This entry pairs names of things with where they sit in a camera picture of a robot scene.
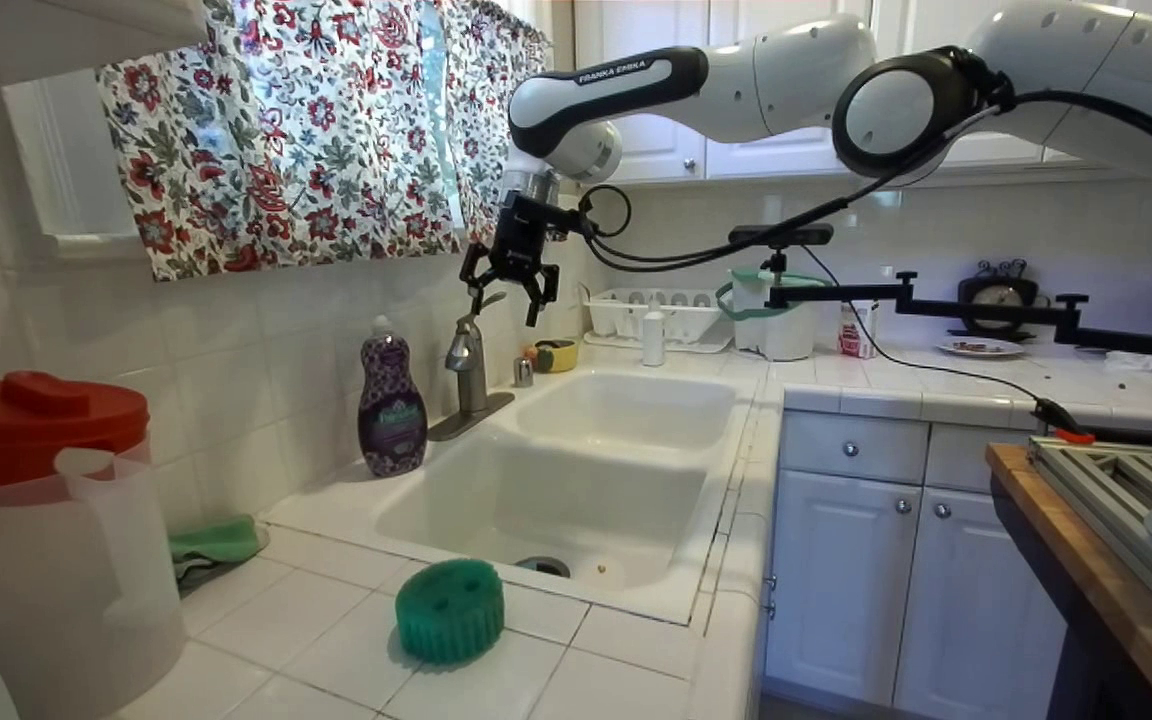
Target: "floral curtain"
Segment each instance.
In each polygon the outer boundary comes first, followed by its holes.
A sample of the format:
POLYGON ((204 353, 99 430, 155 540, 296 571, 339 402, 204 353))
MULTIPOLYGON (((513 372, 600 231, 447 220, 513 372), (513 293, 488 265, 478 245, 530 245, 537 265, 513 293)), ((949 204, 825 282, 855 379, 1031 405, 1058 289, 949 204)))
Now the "floral curtain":
POLYGON ((207 48, 98 74, 155 282, 492 242, 544 36, 486 0, 207 0, 207 48))

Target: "green scrubber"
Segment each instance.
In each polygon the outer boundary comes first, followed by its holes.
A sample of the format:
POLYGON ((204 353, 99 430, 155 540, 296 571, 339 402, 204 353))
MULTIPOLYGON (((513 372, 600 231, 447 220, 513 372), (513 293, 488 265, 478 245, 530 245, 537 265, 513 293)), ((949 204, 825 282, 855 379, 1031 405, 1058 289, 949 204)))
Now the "green scrubber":
POLYGON ((261 527, 251 518, 240 518, 201 532, 171 532, 170 546, 176 563, 189 557, 204 557, 212 563, 244 563, 261 553, 261 527))
POLYGON ((502 577, 486 560, 445 560, 416 571, 396 595, 399 643, 423 664, 486 655, 503 627, 502 577))

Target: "drawer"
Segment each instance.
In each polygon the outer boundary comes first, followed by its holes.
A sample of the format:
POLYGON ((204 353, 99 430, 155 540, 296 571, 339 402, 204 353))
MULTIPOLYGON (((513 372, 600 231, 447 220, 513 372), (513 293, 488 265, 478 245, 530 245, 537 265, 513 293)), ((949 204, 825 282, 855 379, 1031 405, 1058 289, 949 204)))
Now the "drawer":
POLYGON ((928 423, 784 414, 780 469, 922 486, 928 423))
POLYGON ((987 445, 1028 445, 1028 432, 936 423, 928 453, 928 486, 987 494, 987 445))

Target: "tile backsplash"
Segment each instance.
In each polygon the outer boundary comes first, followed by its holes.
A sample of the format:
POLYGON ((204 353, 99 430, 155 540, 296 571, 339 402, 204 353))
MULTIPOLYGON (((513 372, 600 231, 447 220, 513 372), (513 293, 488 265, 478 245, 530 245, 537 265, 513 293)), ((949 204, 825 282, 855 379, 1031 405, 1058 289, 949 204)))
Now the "tile backsplash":
MULTIPOLYGON (((636 187, 636 225, 620 248, 707 248, 731 225, 780 220, 834 192, 834 186, 636 187)), ((577 242, 555 256, 577 272, 564 272, 564 310, 544 319, 567 316, 567 327, 586 283, 717 289, 737 265, 763 259, 740 252, 717 268, 625 282, 581 278, 590 252, 577 242)), ((1023 256, 1047 293, 1094 293, 1088 325, 1152 334, 1152 186, 887 192, 845 213, 820 256, 845 282, 918 268, 922 296, 954 296, 976 259, 1023 256)), ((140 389, 153 405, 155 490, 176 527, 261 513, 356 456, 356 350, 382 312, 414 340, 414 372, 433 418, 447 414, 457 389, 441 355, 469 310, 457 272, 461 256, 433 256, 149 283, 136 259, 55 265, 0 110, 0 372, 44 368, 140 389)), ((488 385, 510 385, 520 319, 515 289, 510 304, 486 312, 488 385)))
MULTIPOLYGON (((0 372, 127 385, 153 408, 170 519, 261 513, 356 456, 360 340, 387 316, 433 418, 454 408, 461 256, 153 283, 140 259, 55 265, 0 110, 0 372)), ((481 316, 488 385, 510 385, 524 304, 481 316)))

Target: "kitchen sink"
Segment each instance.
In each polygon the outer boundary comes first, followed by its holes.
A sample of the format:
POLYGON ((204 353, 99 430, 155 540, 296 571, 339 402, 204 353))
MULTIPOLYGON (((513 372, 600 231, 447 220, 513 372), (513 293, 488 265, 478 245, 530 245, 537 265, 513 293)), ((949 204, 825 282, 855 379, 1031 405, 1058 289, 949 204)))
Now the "kitchen sink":
POLYGON ((737 464, 721 379, 573 372, 445 445, 371 510, 371 546, 689 622, 737 464))
POLYGON ((717 379, 577 372, 513 414, 534 442, 581 447, 707 453, 723 442, 737 389, 717 379))

